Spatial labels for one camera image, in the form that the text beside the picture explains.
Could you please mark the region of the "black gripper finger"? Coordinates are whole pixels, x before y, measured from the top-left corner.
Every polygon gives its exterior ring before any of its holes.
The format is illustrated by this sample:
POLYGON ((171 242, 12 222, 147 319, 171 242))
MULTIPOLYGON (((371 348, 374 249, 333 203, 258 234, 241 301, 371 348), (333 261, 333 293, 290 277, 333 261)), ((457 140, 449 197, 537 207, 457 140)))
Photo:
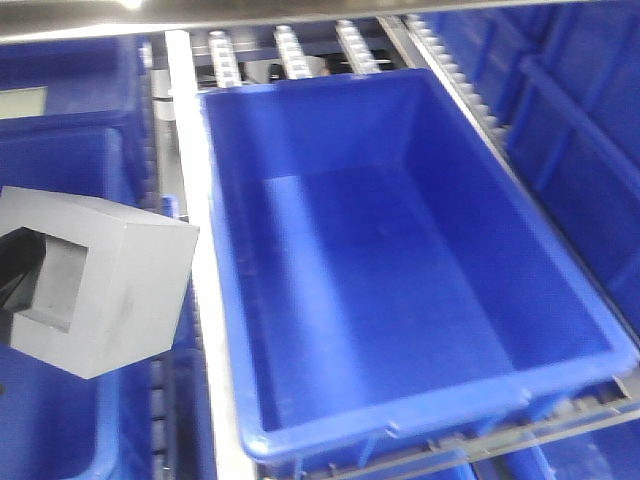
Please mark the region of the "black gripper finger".
POLYGON ((45 236, 20 227, 1 237, 1 307, 14 295, 20 284, 39 270, 46 254, 45 236))

